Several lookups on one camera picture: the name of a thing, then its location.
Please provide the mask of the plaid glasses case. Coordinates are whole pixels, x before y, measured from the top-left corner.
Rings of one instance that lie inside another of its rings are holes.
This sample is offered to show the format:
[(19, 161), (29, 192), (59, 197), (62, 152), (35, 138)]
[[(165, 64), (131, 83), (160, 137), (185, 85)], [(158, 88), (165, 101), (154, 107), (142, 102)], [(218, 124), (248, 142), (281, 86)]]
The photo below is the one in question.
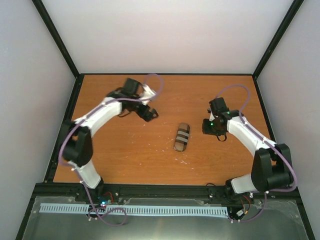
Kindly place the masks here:
[(186, 150), (190, 138), (190, 131), (191, 127), (189, 124), (185, 122), (179, 124), (173, 145), (175, 151), (184, 152)]

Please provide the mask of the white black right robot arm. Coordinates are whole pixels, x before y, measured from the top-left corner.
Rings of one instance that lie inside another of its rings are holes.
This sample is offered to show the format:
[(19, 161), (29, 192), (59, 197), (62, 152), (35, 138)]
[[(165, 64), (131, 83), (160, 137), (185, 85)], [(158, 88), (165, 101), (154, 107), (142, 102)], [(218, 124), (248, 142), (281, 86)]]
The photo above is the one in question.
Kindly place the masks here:
[(231, 134), (253, 156), (251, 172), (225, 182), (225, 196), (254, 192), (290, 192), (296, 188), (291, 151), (286, 144), (277, 144), (261, 134), (238, 110), (230, 110), (222, 97), (209, 102), (210, 117), (202, 122), (202, 132), (217, 138)]

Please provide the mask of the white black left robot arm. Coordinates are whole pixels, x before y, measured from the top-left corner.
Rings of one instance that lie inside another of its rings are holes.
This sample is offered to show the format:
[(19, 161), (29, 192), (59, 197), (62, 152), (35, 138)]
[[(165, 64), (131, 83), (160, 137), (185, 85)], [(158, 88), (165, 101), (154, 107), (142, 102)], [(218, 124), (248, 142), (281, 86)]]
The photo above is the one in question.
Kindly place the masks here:
[(93, 163), (93, 136), (112, 118), (123, 112), (135, 112), (141, 119), (149, 122), (159, 115), (150, 108), (149, 102), (154, 100), (159, 91), (151, 89), (146, 82), (127, 78), (122, 87), (109, 92), (92, 110), (76, 120), (62, 123), (58, 134), (58, 162), (63, 166), (71, 166), (80, 183), (87, 187), (86, 195), (92, 201), (103, 198), (102, 177)]

